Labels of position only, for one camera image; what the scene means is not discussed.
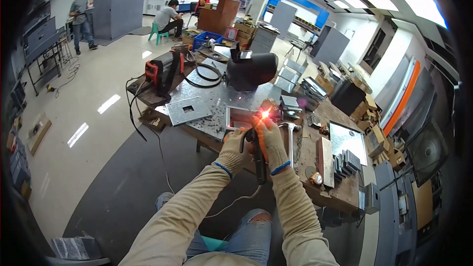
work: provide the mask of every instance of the knit glove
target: knit glove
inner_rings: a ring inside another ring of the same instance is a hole
[[[282,141],[279,127],[269,118],[252,117],[252,125],[258,134],[261,151],[268,163],[271,175],[290,165],[286,149]]]
[[[228,133],[223,139],[223,146],[219,157],[212,163],[212,165],[226,171],[230,179],[252,160],[249,152],[251,144],[246,140],[243,144],[243,153],[240,153],[240,142],[244,134],[243,128]]]

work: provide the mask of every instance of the green plastic chair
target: green plastic chair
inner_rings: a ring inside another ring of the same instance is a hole
[[[228,241],[215,239],[207,236],[202,236],[205,245],[211,252],[223,251],[228,244]]]
[[[156,45],[159,44],[159,39],[163,36],[167,37],[168,41],[169,41],[169,32],[165,32],[165,33],[160,34],[159,31],[157,30],[156,23],[153,23],[153,26],[151,27],[151,34],[150,34],[150,37],[148,38],[148,41],[151,40],[151,37],[153,37],[154,33],[157,34],[157,36],[156,36]]]

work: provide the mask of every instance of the hammer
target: hammer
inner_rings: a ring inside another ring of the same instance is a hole
[[[297,124],[293,122],[283,122],[279,127],[282,127],[283,125],[287,124],[287,132],[289,133],[289,160],[291,161],[291,168],[294,169],[294,149],[292,147],[292,133],[294,130],[299,131],[301,129],[301,126],[298,126]]]

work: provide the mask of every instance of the white floor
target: white floor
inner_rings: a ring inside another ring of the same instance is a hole
[[[188,19],[189,15],[185,15],[184,23]],[[196,20],[195,17],[192,18],[190,28]],[[151,26],[152,21],[153,17],[144,16],[143,26]],[[82,54],[77,62],[80,64],[79,71],[74,80],[59,89],[58,98],[55,98],[55,92],[46,90],[42,90],[36,97],[28,75],[24,74],[23,81],[28,82],[28,105],[23,113],[20,138],[23,142],[27,141],[28,129],[41,111],[52,121],[35,156],[28,155],[32,185],[29,203],[47,240],[62,236],[70,216],[89,185],[134,131],[129,118],[125,82],[143,74],[146,61],[163,54],[176,44],[164,40],[156,46],[156,36],[151,41],[148,41],[148,37],[126,35],[94,51],[89,51],[87,44],[81,42]],[[73,43],[69,46],[75,56]],[[272,52],[278,55],[280,67],[290,48],[288,42],[276,40]],[[305,55],[301,54],[299,63],[304,60]],[[316,74],[316,66],[310,58],[308,62],[304,75]],[[52,81],[51,86],[58,88],[66,83],[68,74],[66,64],[62,68],[62,76]],[[98,108],[115,94],[120,99],[100,114]],[[133,106],[137,125],[138,114]],[[69,147],[68,141],[84,123],[88,125],[87,130]]]

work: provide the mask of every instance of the beige long sleeve shirt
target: beige long sleeve shirt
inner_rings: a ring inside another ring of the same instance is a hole
[[[299,177],[288,169],[272,176],[272,180],[287,264],[338,265],[328,249],[327,239],[322,237],[316,211]],[[186,250],[195,230],[229,181],[228,174],[221,168],[206,166],[141,229],[120,266],[259,265],[249,258],[221,252],[198,255],[186,261]]]

